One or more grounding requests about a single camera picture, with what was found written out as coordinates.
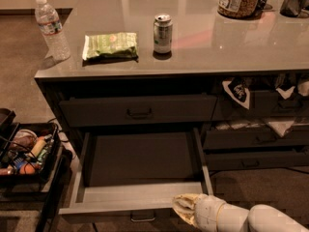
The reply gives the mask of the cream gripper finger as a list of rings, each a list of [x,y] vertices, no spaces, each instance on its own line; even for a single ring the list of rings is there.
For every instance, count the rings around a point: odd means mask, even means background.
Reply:
[[[207,196],[203,193],[185,193],[173,198],[173,209],[180,211],[194,211],[197,204]]]
[[[184,209],[184,210],[177,210],[176,213],[178,214],[178,216],[185,221],[186,223],[196,227],[197,223],[195,220],[195,213],[193,210],[190,209]]]

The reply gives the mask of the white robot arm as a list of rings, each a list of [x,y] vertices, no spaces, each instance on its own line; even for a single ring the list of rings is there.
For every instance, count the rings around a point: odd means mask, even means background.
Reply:
[[[182,220],[202,232],[309,232],[271,206],[255,205],[247,210],[203,193],[175,196],[173,210]]]

